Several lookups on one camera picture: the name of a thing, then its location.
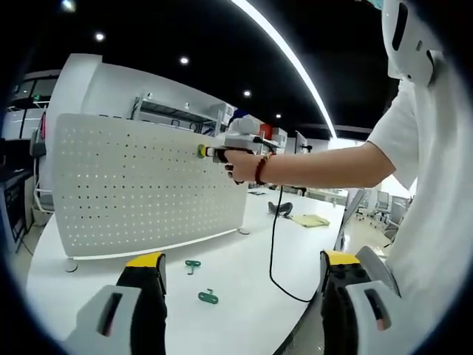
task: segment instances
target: monitor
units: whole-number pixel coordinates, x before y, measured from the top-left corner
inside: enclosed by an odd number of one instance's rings
[[[294,153],[307,153],[307,139],[301,134],[301,132],[296,131],[296,143],[294,144]]]

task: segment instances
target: green object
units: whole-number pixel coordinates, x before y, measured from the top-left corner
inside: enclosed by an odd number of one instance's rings
[[[330,222],[317,214],[303,214],[302,216],[291,216],[291,220],[306,228],[329,226]]]
[[[205,146],[205,144],[199,144],[199,146],[197,147],[197,157],[199,158],[205,158],[205,151],[206,151],[207,147]]]
[[[198,268],[199,266],[202,265],[200,261],[196,260],[186,260],[186,265],[191,266],[191,272],[188,272],[187,275],[193,275],[194,274],[194,268]]]
[[[217,296],[214,296],[214,290],[207,288],[208,293],[200,292],[199,293],[199,300],[211,303],[212,305],[216,305],[219,302]]]

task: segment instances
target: hand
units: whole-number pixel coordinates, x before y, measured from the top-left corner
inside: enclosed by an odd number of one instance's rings
[[[228,160],[225,170],[229,172],[229,178],[237,182],[254,181],[256,168],[261,160],[261,156],[238,150],[227,150],[225,157]]]

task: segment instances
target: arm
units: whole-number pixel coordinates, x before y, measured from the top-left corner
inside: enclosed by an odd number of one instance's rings
[[[235,181],[254,181],[260,156],[225,153]],[[304,187],[373,187],[395,171],[391,161],[372,143],[356,148],[303,155],[276,155],[264,166],[261,180]]]

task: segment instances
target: black ceiling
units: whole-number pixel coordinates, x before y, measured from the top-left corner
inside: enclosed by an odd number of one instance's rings
[[[230,0],[81,1],[49,23],[30,71],[61,68],[70,53],[152,72],[207,92],[309,138],[328,138],[306,86],[279,48]],[[373,128],[393,83],[381,12],[356,0],[251,0],[285,37],[335,125]],[[94,41],[95,31],[106,34]],[[184,67],[179,57],[191,63]],[[251,98],[243,98],[245,89]],[[282,118],[276,120],[276,113]],[[346,138],[366,133],[338,131]]]

